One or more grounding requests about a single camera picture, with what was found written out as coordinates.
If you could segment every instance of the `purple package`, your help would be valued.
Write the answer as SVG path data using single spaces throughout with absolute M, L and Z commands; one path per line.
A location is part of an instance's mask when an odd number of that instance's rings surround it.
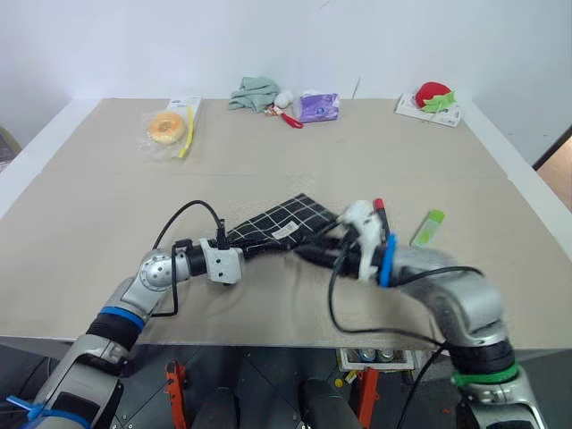
M 300 122 L 335 121 L 340 113 L 338 94 L 302 96 L 295 104 L 295 115 Z

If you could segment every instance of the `plastic bag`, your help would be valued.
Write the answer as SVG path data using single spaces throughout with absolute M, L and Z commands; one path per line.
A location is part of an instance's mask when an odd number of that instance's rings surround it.
M 335 121 L 340 114 L 338 94 L 306 93 L 294 100 L 294 115 L 300 122 Z
M 153 161 L 182 159 L 192 144 L 200 97 L 176 98 L 158 112 L 143 114 L 140 149 Z

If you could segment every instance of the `white box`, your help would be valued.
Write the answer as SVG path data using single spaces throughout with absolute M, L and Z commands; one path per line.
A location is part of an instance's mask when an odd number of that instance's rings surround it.
M 461 108 L 457 103 L 437 114 L 428 114 L 417 107 L 415 96 L 408 93 L 401 96 L 395 108 L 395 113 L 411 116 L 412 118 L 421 119 L 423 121 L 447 125 L 453 128 L 457 127 L 461 121 Z
M 415 369 L 413 354 L 410 350 L 396 350 L 395 359 L 391 362 L 350 362 L 348 349 L 338 349 L 338 368 L 340 371 L 364 371 L 366 368 L 377 371 L 410 371 Z

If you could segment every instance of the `gray cloth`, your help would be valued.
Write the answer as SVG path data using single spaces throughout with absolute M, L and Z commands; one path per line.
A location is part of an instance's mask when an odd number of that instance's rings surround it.
M 248 107 L 257 114 L 274 102 L 280 88 L 267 78 L 242 78 L 240 88 L 231 94 L 229 110 Z

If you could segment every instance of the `red pen cap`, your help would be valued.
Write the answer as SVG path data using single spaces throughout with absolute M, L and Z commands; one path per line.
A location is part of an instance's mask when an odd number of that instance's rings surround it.
M 383 210 L 385 208 L 385 204 L 381 198 L 376 198 L 374 200 L 374 210 Z

